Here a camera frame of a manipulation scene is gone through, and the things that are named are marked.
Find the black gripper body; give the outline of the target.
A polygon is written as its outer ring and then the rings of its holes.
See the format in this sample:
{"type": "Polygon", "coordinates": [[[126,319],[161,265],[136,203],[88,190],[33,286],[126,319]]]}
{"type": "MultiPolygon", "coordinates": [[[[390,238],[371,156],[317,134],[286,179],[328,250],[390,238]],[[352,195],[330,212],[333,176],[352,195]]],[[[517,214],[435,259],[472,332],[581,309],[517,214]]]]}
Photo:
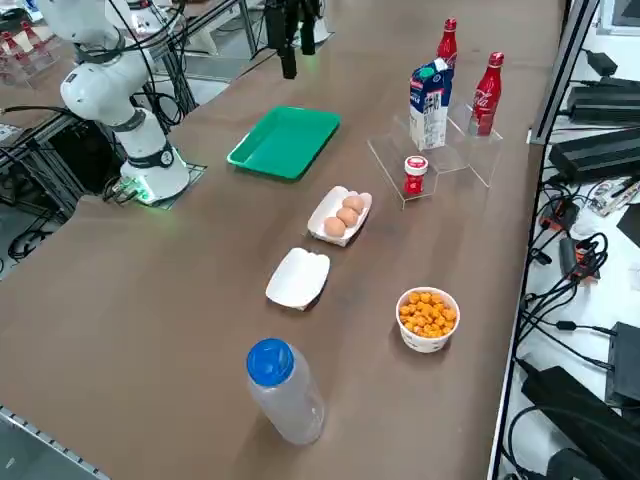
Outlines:
{"type": "Polygon", "coordinates": [[[299,20],[306,18],[318,19],[321,17],[320,0],[274,0],[272,7],[283,12],[295,11],[299,20]]]}

